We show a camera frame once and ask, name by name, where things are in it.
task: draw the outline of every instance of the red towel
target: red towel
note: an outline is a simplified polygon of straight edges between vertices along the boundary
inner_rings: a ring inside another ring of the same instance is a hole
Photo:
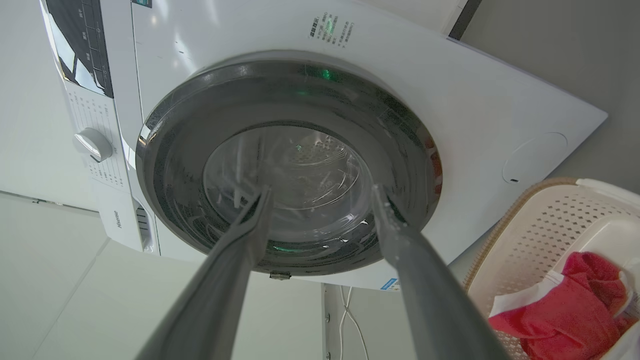
[[[599,359],[637,320],[619,315],[628,304],[624,273],[590,253],[569,255],[562,275],[496,297],[491,326],[520,338],[533,360]]]

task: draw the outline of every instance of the laundry basket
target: laundry basket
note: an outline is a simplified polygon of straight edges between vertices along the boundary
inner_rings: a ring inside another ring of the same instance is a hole
[[[574,251],[609,259],[640,289],[640,196],[600,181],[567,177],[530,187],[495,226],[465,289],[488,317],[496,295],[529,288],[551,269],[561,272]],[[517,338],[496,333],[512,359],[529,358]]]

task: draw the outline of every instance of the washing machine door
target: washing machine door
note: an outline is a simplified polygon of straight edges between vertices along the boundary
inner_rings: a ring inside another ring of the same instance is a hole
[[[258,271],[324,275],[382,258],[371,186],[424,226],[441,166],[424,124],[361,69],[319,54],[250,54],[205,69],[147,119],[136,168],[156,215],[208,253],[270,184]]]

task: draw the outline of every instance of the white wire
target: white wire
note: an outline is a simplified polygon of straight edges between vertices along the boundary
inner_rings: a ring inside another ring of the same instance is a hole
[[[342,285],[340,285],[340,299],[342,299],[342,305],[344,306],[344,313],[342,314],[342,319],[340,319],[340,360],[342,360],[343,350],[344,350],[344,340],[342,337],[342,327],[344,325],[345,316],[349,315],[349,318],[353,322],[353,325],[358,329],[358,333],[360,334],[360,341],[362,341],[362,347],[364,348],[364,357],[366,360],[369,360],[369,353],[367,352],[367,345],[364,343],[364,337],[362,336],[362,331],[360,330],[360,326],[353,315],[351,314],[351,310],[349,310],[349,303],[351,302],[351,293],[353,292],[353,287],[349,287],[349,295],[347,296],[347,301],[344,301],[344,290],[342,289]]]

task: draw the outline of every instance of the front-load washing machine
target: front-load washing machine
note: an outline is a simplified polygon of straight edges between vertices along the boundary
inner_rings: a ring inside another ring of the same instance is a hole
[[[201,261],[270,184],[256,271],[396,290],[373,184],[451,262],[607,116],[355,1],[42,4],[106,231],[160,256]]]

